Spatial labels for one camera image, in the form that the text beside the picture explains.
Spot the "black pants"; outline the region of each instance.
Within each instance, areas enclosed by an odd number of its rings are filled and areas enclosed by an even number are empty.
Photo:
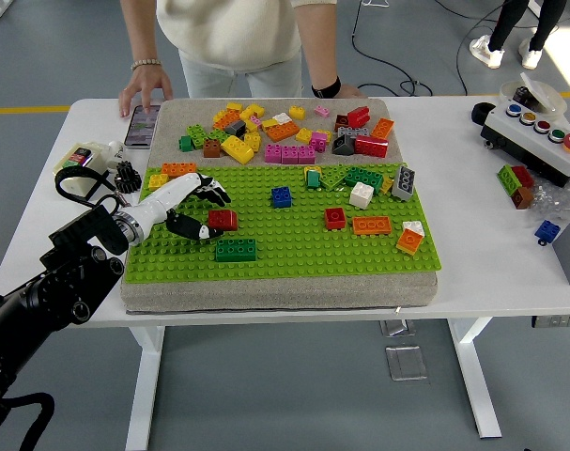
[[[529,0],[506,0],[503,7],[501,7],[500,18],[489,40],[489,50],[491,52],[501,50],[503,43],[508,39],[510,32],[523,16],[528,6]],[[565,6],[566,0],[544,0],[541,6],[541,13],[539,14],[537,32],[531,39],[529,50],[539,51],[544,48],[551,30],[554,29],[560,16],[562,16]]]

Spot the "person's hand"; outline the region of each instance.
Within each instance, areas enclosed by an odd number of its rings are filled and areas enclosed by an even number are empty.
[[[146,64],[139,66],[132,73],[128,85],[119,93],[119,115],[126,117],[131,113],[132,98],[137,92],[141,93],[143,108],[149,112],[151,106],[151,92],[160,87],[167,101],[174,98],[170,78],[158,64]]]
[[[339,93],[334,96],[336,99],[368,99],[363,93],[356,87],[352,85],[341,85]]]

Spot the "white robotic hand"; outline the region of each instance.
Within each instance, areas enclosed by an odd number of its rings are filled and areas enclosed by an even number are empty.
[[[221,207],[230,202],[230,197],[218,181],[191,173],[168,181],[140,204],[119,210],[114,214],[114,220],[131,244],[146,240],[151,227],[163,222],[171,232],[191,240],[222,235],[221,230],[209,228],[194,218],[176,213],[178,204],[191,194]]]

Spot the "smartphone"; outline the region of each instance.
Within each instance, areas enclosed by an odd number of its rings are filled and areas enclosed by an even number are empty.
[[[155,132],[155,122],[161,105],[151,105],[145,113],[143,105],[138,105],[132,112],[131,125],[128,127],[124,144],[130,150],[151,148],[151,140]]]

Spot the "sneaker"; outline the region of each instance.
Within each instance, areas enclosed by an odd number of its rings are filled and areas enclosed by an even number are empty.
[[[501,64],[503,50],[491,52],[489,50],[490,35],[481,36],[470,43],[470,52],[479,61],[483,61],[490,69],[497,69]]]
[[[535,69],[541,59],[541,50],[529,50],[531,39],[525,39],[518,47],[518,52],[522,56],[522,67],[525,69]]]

